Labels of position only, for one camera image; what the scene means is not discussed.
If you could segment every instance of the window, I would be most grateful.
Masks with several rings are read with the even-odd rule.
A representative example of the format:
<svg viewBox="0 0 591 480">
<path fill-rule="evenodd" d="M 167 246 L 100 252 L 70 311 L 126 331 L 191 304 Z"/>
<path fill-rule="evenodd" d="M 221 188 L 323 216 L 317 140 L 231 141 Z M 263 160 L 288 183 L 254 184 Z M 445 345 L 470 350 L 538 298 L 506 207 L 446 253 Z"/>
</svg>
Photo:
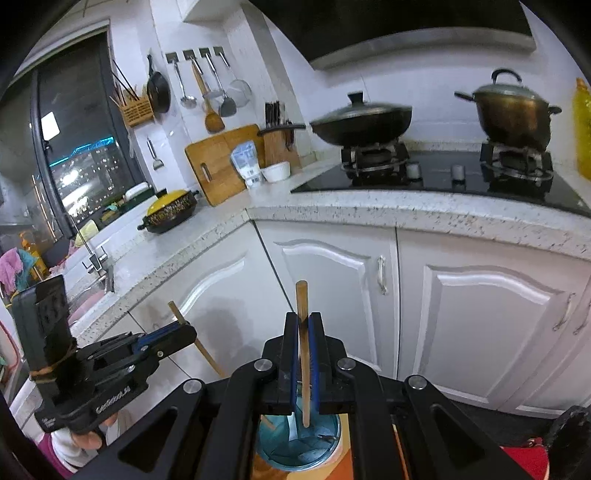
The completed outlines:
<svg viewBox="0 0 591 480">
<path fill-rule="evenodd" d="M 0 102 L 2 252 L 19 247 L 23 232 L 41 252 L 72 238 L 70 217 L 80 226 L 98 220 L 144 181 L 112 95 L 106 33 L 50 57 L 8 89 Z"/>
</svg>

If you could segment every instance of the pink towel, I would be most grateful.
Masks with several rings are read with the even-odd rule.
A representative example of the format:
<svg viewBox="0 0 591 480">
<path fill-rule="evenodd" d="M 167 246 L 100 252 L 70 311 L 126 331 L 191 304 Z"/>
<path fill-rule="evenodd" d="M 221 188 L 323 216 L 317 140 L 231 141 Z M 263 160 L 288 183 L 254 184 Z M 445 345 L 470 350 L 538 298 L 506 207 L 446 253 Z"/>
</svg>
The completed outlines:
<svg viewBox="0 0 591 480">
<path fill-rule="evenodd" d="M 8 294 L 17 289 L 14 284 L 17 274 L 22 272 L 22 260 L 16 248 L 11 248 L 0 257 L 0 281 Z"/>
</svg>

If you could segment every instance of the white cabinet door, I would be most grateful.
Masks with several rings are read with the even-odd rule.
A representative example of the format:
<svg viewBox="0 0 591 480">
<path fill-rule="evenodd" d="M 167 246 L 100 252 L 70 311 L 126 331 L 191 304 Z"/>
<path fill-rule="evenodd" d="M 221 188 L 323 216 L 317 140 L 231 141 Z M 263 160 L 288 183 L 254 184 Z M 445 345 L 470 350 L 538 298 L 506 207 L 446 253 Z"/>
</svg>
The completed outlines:
<svg viewBox="0 0 591 480">
<path fill-rule="evenodd" d="M 296 307 L 306 280 L 309 309 L 347 354 L 386 377 L 398 363 L 398 264 L 394 229 L 257 222 L 271 262 Z"/>
<path fill-rule="evenodd" d="M 140 302 L 134 319 L 151 332 L 173 321 L 174 300 L 212 357 L 230 375 L 283 334 L 289 304 L 256 230 L 241 226 Z M 194 345 L 171 356 L 193 378 L 219 380 Z"/>
<path fill-rule="evenodd" d="M 497 409 L 572 320 L 591 264 L 477 239 L 398 231 L 399 378 Z"/>
<path fill-rule="evenodd" d="M 591 404 L 591 288 L 535 374 L 500 408 L 553 418 L 572 405 Z"/>
<path fill-rule="evenodd" d="M 131 315 L 127 314 L 107 330 L 100 337 L 100 340 L 121 333 L 140 333 L 143 331 L 144 329 L 137 324 Z M 129 402 L 125 408 L 131 413 L 132 419 L 138 421 L 188 378 L 189 376 L 175 365 L 170 358 L 163 358 L 156 371 L 148 377 L 148 389 Z"/>
</svg>

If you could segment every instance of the wok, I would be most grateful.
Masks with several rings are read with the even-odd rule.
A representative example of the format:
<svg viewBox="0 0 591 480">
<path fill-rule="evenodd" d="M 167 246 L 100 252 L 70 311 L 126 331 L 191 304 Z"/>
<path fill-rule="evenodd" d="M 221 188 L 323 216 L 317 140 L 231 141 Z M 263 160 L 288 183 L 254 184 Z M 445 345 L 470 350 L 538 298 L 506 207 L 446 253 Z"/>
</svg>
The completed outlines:
<svg viewBox="0 0 591 480">
<path fill-rule="evenodd" d="M 388 143 L 410 126 L 413 107 L 391 103 L 365 103 L 363 92 L 348 94 L 351 105 L 310 122 L 322 140 L 343 147 Z"/>
</svg>

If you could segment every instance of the gas stove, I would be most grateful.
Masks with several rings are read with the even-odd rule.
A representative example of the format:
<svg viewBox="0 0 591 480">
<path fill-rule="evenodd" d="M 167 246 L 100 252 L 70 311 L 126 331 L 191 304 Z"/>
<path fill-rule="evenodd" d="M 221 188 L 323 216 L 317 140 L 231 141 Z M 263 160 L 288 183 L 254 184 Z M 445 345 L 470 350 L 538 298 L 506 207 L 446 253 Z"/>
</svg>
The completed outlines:
<svg viewBox="0 0 591 480">
<path fill-rule="evenodd" d="M 591 218 L 587 204 L 553 171 L 548 152 L 513 150 L 487 142 L 480 152 L 412 151 L 409 155 L 404 144 L 394 142 L 377 149 L 343 150 L 341 161 L 291 192 L 453 192 L 535 203 Z"/>
<path fill-rule="evenodd" d="M 398 140 L 368 147 L 343 148 L 340 152 L 342 168 L 351 180 L 404 176 L 408 158 L 406 146 Z"/>
</svg>

